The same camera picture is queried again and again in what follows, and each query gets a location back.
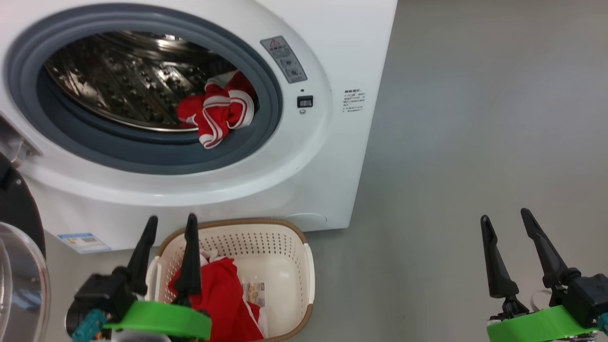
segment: clothing tag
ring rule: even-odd
[[[112,250],[90,232],[80,234],[61,234],[57,235],[57,237],[78,253],[95,253]]]
[[[246,282],[243,285],[243,299],[247,302],[254,303],[259,307],[266,305],[266,296],[264,295],[265,286],[263,282]]]

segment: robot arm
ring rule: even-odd
[[[138,301],[148,291],[145,275],[150,248],[156,238],[158,218],[150,217],[127,267],[118,266],[112,274],[92,274],[78,289],[66,315],[66,330],[74,342],[110,339],[112,330],[129,330],[144,335],[167,335],[172,341],[208,340],[211,319],[192,310],[188,295],[201,291],[198,256],[198,225],[190,214],[182,273],[177,281],[176,302]]]
[[[523,208],[521,214],[528,237],[534,241],[541,260],[543,283],[551,289],[550,307],[530,313],[517,300],[519,289],[509,277],[500,256],[494,227],[488,216],[482,216],[489,293],[493,298],[505,298],[502,313],[490,317],[495,321],[488,326],[490,340],[590,341],[597,330],[608,334],[608,278],[603,274],[583,277],[576,268],[568,268],[530,210]]]

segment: washing machine door opening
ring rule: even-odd
[[[15,41],[5,67],[15,103],[46,138],[130,172],[179,175],[228,166],[259,149],[282,112],[277,79],[250,44],[202,18],[159,7],[95,5],[48,17]],[[200,122],[184,120],[180,103],[202,105],[230,87],[236,72],[255,90],[255,115],[204,148],[193,125]],[[206,91],[206,83],[220,88]],[[210,126],[216,138],[218,130]]]

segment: warning label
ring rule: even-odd
[[[362,111],[365,102],[365,93],[361,89],[349,89],[344,91],[344,101],[342,102],[342,112],[350,113]]]
[[[277,62],[287,82],[296,83],[308,80],[300,61],[283,36],[264,39],[260,43],[272,56],[274,61]]]

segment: sticker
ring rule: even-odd
[[[295,53],[285,41],[283,36],[268,38],[261,40],[260,43],[266,51],[272,56],[289,83],[296,83],[308,80],[306,73],[300,64],[300,61],[295,56]]]
[[[342,102],[342,112],[350,113],[362,111],[365,102],[365,93],[361,89],[349,89],[344,91],[344,101]]]
[[[75,249],[78,253],[94,253],[112,250],[90,232],[80,234],[61,234],[57,235],[57,237],[70,245],[70,247]]]
[[[266,306],[265,286],[263,282],[246,282],[243,285],[243,299],[259,307]]]

